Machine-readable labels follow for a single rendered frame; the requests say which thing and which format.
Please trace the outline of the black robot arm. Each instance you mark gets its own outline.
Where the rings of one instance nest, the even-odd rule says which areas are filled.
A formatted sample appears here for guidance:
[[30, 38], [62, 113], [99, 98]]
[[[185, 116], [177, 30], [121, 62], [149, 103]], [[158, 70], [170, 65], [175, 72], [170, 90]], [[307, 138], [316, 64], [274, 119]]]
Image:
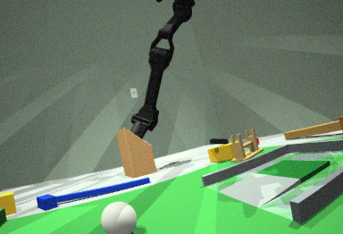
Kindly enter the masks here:
[[[149, 130], [152, 132], [158, 122], [159, 110], [156, 109], [156, 102], [163, 71], [169, 67], [174, 52], [172, 37], [181, 23], [190, 20], [190, 17], [192, 16], [191, 7], [193, 7], [194, 4], [194, 0], [175, 0], [172, 6], [174, 15], [168, 20], [163, 28], [158, 31], [158, 36], [151, 45], [149, 53], [149, 66], [151, 72], [147, 85], [145, 102], [138, 110], [138, 113], [134, 114], [131, 119], [134, 126], [130, 132], [142, 139], [146, 134], [146, 131]], [[156, 46], [162, 38], [168, 39], [170, 50]]]

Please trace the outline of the white ball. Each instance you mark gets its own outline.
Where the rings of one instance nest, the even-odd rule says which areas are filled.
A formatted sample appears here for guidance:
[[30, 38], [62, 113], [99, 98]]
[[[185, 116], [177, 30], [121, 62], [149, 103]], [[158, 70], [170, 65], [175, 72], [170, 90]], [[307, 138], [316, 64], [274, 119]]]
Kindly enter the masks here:
[[101, 215], [101, 222], [107, 234], [131, 234], [137, 225], [137, 214], [125, 202], [110, 203]]

